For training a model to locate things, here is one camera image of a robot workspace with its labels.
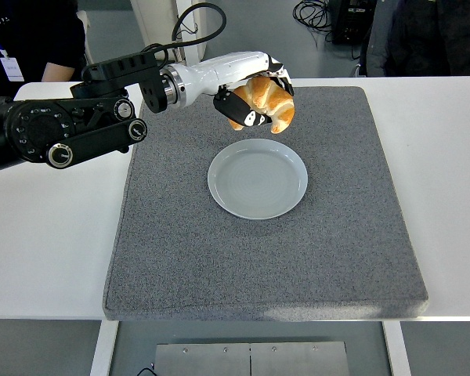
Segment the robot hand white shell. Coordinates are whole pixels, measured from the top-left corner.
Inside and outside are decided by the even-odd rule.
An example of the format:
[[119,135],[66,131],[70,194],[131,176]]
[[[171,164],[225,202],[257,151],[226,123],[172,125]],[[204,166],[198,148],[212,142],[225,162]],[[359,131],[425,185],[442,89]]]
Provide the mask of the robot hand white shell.
[[295,115],[293,87],[284,65],[264,52],[233,52],[188,67],[172,64],[175,105],[191,105],[210,95],[215,109],[240,131],[271,125],[283,132]]

